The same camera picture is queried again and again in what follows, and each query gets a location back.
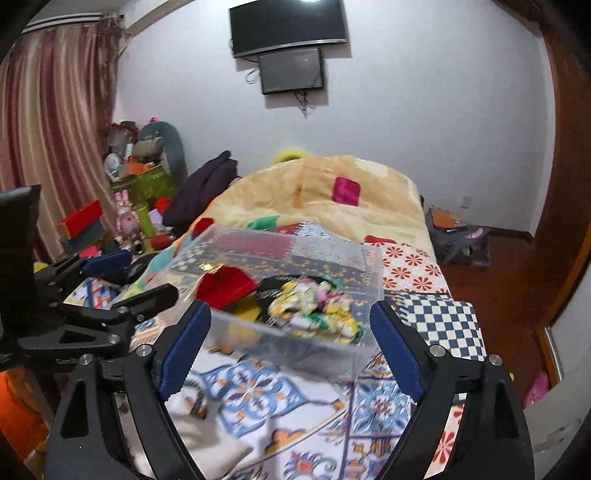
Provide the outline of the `brown wooden door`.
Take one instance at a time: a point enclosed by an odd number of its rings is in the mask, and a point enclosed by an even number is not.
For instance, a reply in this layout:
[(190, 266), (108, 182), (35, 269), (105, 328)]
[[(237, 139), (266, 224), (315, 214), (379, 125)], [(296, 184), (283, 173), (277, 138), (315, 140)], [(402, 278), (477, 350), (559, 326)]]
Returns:
[(540, 27), (555, 96), (550, 182), (538, 230), (537, 332), (565, 310), (590, 263), (590, 55), (567, 23), (571, 1), (541, 1)]

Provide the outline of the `large wall television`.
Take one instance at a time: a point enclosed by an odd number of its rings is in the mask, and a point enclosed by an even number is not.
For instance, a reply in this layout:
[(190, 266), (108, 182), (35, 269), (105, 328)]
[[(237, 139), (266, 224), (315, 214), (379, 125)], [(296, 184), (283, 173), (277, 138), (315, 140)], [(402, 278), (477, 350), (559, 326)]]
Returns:
[(348, 42), (341, 1), (252, 1), (228, 12), (235, 58)]

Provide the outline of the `patchwork patterned bedspread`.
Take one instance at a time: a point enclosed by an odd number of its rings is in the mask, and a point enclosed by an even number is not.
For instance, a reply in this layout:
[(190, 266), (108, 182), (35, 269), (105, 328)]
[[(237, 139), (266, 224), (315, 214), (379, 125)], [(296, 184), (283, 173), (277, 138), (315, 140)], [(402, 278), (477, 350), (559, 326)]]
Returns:
[(386, 300), (426, 342), (458, 358), (486, 356), (473, 306), (452, 297), (429, 254), (394, 240), (352, 243), (315, 225), (294, 234), (212, 225), (164, 250), (132, 292), (169, 283), (178, 302), (141, 321), (131, 345), (153, 343), (218, 266), (242, 270), (263, 294), (212, 312), (204, 346), (166, 404), (209, 479), (373, 479), (414, 412), (370, 329), (342, 345), (296, 337), (263, 320), (287, 281), (331, 280), (349, 295), (363, 327), (370, 307)]

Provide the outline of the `green gift box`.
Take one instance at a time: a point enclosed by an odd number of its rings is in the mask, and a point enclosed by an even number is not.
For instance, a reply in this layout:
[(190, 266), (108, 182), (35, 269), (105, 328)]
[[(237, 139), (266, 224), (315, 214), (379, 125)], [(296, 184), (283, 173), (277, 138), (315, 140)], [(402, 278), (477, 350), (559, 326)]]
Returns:
[(178, 190), (178, 182), (161, 166), (135, 176), (128, 176), (111, 184), (114, 192), (126, 190), (132, 205), (148, 205), (151, 199), (171, 198)]

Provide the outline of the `clear plastic storage bin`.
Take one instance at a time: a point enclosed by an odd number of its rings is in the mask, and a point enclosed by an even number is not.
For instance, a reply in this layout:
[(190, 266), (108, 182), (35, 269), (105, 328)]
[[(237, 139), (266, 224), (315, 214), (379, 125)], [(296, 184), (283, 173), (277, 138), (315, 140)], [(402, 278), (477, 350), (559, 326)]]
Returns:
[(328, 235), (212, 225), (154, 276), (174, 285), (176, 321), (211, 307), (208, 343), (331, 381), (353, 381), (377, 351), (370, 307), (383, 297), (379, 248)]

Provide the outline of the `striped pink curtain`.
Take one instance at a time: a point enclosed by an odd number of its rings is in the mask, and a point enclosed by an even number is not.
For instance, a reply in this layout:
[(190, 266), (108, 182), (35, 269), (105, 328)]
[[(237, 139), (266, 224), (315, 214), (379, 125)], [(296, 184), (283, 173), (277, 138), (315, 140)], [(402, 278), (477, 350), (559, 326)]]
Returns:
[(97, 200), (106, 230), (115, 207), (103, 167), (123, 35), (116, 14), (20, 36), (1, 63), (1, 187), (41, 187), (34, 255), (52, 262), (57, 225)]

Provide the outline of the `red fabric with gold bow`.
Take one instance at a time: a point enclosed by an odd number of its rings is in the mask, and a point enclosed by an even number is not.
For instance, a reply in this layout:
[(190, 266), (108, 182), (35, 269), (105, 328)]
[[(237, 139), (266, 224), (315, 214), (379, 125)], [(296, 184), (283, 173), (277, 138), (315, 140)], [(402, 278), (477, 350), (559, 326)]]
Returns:
[(202, 276), (195, 299), (205, 302), (211, 309), (223, 310), (249, 296), (256, 288), (256, 282), (242, 269), (221, 265)]

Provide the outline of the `yellow green sponge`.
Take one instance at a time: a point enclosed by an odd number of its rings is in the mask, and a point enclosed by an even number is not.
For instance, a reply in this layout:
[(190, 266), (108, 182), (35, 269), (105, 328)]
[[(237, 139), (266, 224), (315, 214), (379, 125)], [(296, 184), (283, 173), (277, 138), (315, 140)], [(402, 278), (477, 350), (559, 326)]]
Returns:
[(245, 321), (267, 323), (270, 320), (270, 303), (270, 299), (259, 298), (256, 294), (252, 294), (231, 305), (228, 311)]

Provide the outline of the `grey plush toy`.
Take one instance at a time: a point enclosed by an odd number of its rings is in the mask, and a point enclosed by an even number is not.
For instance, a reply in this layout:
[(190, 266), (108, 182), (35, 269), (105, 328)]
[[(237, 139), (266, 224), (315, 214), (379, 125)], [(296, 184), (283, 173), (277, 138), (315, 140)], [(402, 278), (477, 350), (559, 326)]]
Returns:
[(184, 148), (177, 129), (163, 121), (150, 122), (138, 133), (132, 154), (141, 159), (152, 159), (177, 181), (187, 177)]

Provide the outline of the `beige plush blanket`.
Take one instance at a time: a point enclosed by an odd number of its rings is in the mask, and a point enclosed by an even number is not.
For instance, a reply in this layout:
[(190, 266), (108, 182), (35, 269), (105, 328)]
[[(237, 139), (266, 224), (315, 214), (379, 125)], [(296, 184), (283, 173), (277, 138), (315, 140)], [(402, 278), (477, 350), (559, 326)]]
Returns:
[(351, 155), (294, 159), (240, 178), (207, 206), (214, 223), (245, 228), (311, 221), (346, 240), (368, 236), (435, 255), (416, 184), (381, 163)]

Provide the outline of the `dark purple garment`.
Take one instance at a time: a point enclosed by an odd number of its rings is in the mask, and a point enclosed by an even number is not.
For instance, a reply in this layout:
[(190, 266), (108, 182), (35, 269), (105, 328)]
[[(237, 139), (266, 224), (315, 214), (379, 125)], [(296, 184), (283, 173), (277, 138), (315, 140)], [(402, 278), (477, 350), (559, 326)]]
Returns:
[(184, 232), (238, 177), (238, 161), (228, 150), (207, 161), (183, 182), (164, 210), (163, 225)]

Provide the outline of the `floral scrunchie cloth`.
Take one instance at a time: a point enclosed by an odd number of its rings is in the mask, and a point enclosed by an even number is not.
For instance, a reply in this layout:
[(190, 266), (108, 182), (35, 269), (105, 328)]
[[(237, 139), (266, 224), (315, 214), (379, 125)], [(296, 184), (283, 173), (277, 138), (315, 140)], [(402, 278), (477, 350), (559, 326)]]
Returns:
[(353, 345), (366, 332), (362, 305), (330, 276), (301, 276), (283, 285), (283, 292), (270, 304), (270, 320), (264, 324), (294, 337)]

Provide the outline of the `white drawstring pouch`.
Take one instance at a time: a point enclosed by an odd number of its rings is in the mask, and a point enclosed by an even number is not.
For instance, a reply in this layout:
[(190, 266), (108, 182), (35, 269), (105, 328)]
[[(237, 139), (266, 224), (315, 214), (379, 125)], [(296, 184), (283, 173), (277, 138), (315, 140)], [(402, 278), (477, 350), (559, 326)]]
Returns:
[[(127, 397), (116, 394), (115, 399), (133, 465), (141, 474), (154, 478)], [(187, 451), (206, 479), (223, 478), (252, 452), (252, 447), (218, 425), (209, 412), (205, 391), (197, 380), (187, 379), (181, 390), (168, 398), (165, 406)]]

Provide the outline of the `pink rabbit toy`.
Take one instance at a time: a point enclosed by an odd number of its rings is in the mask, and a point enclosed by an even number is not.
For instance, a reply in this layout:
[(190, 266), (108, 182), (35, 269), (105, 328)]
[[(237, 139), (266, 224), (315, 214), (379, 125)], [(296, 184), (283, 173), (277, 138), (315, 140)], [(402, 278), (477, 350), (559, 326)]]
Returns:
[(132, 208), (128, 192), (120, 190), (115, 193), (116, 203), (116, 228), (122, 239), (128, 240), (135, 247), (141, 242), (137, 214)]

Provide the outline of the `red box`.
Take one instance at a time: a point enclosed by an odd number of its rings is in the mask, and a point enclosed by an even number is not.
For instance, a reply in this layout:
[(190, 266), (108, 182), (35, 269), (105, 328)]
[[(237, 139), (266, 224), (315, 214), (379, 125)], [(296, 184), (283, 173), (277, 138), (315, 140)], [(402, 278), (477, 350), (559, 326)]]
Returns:
[(71, 240), (85, 229), (98, 221), (103, 214), (102, 206), (98, 200), (93, 200), (83, 207), (73, 211), (57, 224), (57, 230), (61, 239)]

